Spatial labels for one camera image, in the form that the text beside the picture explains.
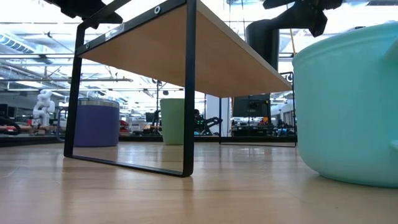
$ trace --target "table top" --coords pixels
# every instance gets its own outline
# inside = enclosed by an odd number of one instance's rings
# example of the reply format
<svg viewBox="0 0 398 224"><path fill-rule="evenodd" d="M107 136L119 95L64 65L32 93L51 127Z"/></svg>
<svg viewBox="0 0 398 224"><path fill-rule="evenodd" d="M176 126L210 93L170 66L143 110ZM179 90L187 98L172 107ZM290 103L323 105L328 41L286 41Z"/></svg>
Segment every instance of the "table top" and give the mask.
<svg viewBox="0 0 398 224"><path fill-rule="evenodd" d="M125 22L123 31L104 34L78 48L95 62L184 87L187 6L179 0ZM218 97L258 95L292 89L292 85L234 33L201 1L197 1L195 90Z"/></svg>

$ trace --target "screen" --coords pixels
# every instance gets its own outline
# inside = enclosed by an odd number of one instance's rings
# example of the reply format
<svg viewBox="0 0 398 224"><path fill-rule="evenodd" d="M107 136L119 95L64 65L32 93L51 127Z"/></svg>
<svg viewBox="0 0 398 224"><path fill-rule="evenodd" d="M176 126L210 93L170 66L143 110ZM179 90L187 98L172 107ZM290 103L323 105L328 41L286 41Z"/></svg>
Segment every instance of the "screen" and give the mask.
<svg viewBox="0 0 398 224"><path fill-rule="evenodd" d="M154 114L153 113L145 113L145 121L146 122L153 122Z"/></svg>
<svg viewBox="0 0 398 224"><path fill-rule="evenodd" d="M15 107L9 106L7 109L8 117L15 117Z"/></svg>
<svg viewBox="0 0 398 224"><path fill-rule="evenodd" d="M0 104L0 116L7 116L8 114L8 105Z"/></svg>
<svg viewBox="0 0 398 224"><path fill-rule="evenodd" d="M270 110L269 94L234 97L233 117L265 117Z"/></svg>

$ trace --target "white pillar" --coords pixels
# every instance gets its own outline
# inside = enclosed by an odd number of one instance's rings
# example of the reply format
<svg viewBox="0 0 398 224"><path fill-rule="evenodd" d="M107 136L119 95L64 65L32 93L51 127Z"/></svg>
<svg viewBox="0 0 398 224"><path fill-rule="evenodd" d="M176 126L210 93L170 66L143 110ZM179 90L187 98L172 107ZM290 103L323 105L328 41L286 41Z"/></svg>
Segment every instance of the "white pillar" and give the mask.
<svg viewBox="0 0 398 224"><path fill-rule="evenodd" d="M217 117L219 118L220 99L215 96L206 95L206 119ZM230 136L229 130L231 129L231 103L229 98L221 100L221 136ZM218 133L218 125L210 128L212 133Z"/></svg>

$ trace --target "black metal bracket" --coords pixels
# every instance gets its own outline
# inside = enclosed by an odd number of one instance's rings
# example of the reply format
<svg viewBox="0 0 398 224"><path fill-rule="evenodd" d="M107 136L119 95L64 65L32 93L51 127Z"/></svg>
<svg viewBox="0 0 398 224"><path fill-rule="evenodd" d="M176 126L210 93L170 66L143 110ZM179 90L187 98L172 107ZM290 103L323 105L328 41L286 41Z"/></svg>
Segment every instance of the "black metal bracket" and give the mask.
<svg viewBox="0 0 398 224"><path fill-rule="evenodd" d="M130 0L114 0L107 6L102 8L96 14L91 16L82 22L76 32L76 43L75 43L75 56L73 59L73 70L72 70L72 80L71 80L71 90L70 90L70 101L68 108L68 121L67 130L65 136L65 146L63 155L65 157L80 159L84 161L99 162L103 164L109 164L119 167L125 167L129 169L141 170L146 172L153 172L157 174L165 174L176 177L188 177L193 172L193 147L194 147L194 123L192 122L193 113L195 109L195 56L196 56L196 26L197 26L197 0L168 0L159 5L162 10L158 14L156 12L156 7L143 13L136 18L131 19L124 23L124 29L122 32L113 36L117 38L126 32L132 31L134 28L145 24L159 16L173 11L174 9L187 5L187 33L186 33L186 59L185 59L185 106L184 106L184 143L183 143L183 171L178 172L174 170L159 169L154 167L137 166L126 164L122 162L108 161L103 159L97 159L92 157L74 156L73 155L73 145L75 139L75 127L76 127L76 115L78 106L78 94L80 86L80 76L81 76L81 63L82 58L79 57L80 54L97 47L106 41L111 41L107 39L106 35L102 35L95 40L90 41L86 45L84 44L85 31L87 28L91 27L93 24L98 23L102 18L112 14L114 11L124 6Z"/></svg>

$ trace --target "mint green bowl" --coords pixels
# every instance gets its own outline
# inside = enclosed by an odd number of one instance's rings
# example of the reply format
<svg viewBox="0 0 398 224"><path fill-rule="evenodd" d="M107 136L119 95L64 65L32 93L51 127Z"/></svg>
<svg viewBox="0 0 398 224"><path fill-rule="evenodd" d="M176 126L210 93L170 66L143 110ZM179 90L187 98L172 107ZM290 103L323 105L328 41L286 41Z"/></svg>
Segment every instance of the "mint green bowl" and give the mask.
<svg viewBox="0 0 398 224"><path fill-rule="evenodd" d="M331 179L398 187L398 23L319 41L293 66L303 161Z"/></svg>

